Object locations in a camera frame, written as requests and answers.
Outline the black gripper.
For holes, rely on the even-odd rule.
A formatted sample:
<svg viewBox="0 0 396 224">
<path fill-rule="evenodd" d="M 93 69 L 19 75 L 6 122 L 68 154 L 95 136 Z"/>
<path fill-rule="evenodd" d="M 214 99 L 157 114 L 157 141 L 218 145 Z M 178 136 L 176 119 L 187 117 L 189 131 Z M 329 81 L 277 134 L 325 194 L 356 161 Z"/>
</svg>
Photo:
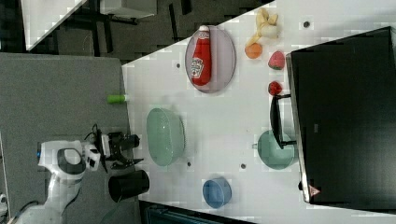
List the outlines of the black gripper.
<svg viewBox="0 0 396 224">
<path fill-rule="evenodd" d="M 114 161 L 110 166 L 112 170 L 123 170 L 143 161 L 143 159 L 128 160 L 122 154 L 123 150 L 132 149 L 140 145 L 140 138 L 136 134 L 126 135 L 122 132 L 101 133 L 99 140 L 102 159 L 104 161 Z"/>
</svg>

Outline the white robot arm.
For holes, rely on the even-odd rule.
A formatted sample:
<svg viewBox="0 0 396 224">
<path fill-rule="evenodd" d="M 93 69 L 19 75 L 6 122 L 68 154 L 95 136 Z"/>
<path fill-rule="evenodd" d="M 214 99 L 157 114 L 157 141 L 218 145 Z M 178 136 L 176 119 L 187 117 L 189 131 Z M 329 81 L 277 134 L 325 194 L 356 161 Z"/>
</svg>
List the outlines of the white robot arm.
<svg viewBox="0 0 396 224">
<path fill-rule="evenodd" d="M 7 224 L 63 224 L 64 210 L 79 195 L 85 173 L 105 167 L 107 160 L 113 161 L 114 169 L 139 163 L 121 154 L 139 145 L 137 135 L 121 132 L 97 132 L 92 140 L 42 143 L 37 152 L 38 165 L 50 172 L 46 201 L 26 204 Z"/>
</svg>

